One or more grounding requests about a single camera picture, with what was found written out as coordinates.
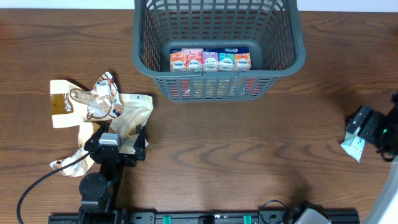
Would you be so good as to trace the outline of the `multicolour tissue pack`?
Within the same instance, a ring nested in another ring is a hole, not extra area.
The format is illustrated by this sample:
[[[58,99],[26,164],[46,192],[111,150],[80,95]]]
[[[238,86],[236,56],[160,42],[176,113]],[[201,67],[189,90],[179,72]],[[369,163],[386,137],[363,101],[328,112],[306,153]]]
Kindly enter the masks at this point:
[[[170,50],[172,72],[235,72],[250,70],[251,66],[248,47]]]

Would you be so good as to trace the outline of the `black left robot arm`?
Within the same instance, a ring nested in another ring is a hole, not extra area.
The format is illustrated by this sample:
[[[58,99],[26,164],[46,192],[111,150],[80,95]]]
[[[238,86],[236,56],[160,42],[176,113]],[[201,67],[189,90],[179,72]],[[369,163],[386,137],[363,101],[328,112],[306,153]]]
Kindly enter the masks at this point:
[[[123,169],[136,166],[137,160],[134,154],[122,153],[121,146],[120,135],[108,133],[106,125],[100,126],[85,143],[83,149],[100,165],[100,169],[86,175],[80,182],[79,224],[130,223],[127,211],[116,208],[116,198]]]

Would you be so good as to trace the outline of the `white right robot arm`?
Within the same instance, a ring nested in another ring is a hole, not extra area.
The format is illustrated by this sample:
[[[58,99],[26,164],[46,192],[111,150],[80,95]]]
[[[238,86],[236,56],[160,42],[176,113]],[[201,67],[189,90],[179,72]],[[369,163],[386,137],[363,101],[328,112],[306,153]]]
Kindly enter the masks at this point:
[[[346,134],[341,148],[356,160],[360,160],[365,143],[377,147],[377,153],[382,159],[391,163],[389,178],[382,193],[373,205],[371,213],[365,219],[366,223],[382,223],[387,212],[392,209],[397,199],[397,93],[392,95],[394,106],[384,115],[367,105],[360,106],[350,117],[345,127]],[[132,219],[136,223],[144,223],[144,218],[153,223],[359,223],[354,210],[322,210],[314,204],[304,201],[297,208],[289,209],[285,205],[281,209],[265,210],[257,213],[230,214],[134,214]]]

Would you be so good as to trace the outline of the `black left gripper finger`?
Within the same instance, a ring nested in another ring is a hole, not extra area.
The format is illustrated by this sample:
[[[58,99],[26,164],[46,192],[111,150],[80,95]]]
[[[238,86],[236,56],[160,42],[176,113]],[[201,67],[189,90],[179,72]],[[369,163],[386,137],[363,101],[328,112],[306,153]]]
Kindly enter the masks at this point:
[[[85,149],[97,149],[100,145],[99,140],[101,135],[105,132],[105,125],[102,125],[98,130],[86,141]]]
[[[146,159],[146,127],[143,126],[137,135],[137,139],[133,145],[135,150],[135,157],[137,161],[144,161]]]

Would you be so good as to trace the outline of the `orange pasta bag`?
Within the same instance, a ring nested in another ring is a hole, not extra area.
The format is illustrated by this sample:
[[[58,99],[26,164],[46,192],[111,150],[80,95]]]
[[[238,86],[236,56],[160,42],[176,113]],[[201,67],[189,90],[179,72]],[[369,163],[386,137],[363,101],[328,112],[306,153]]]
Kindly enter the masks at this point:
[[[248,79],[194,79],[169,83],[173,100],[253,99],[267,86],[266,81]]]

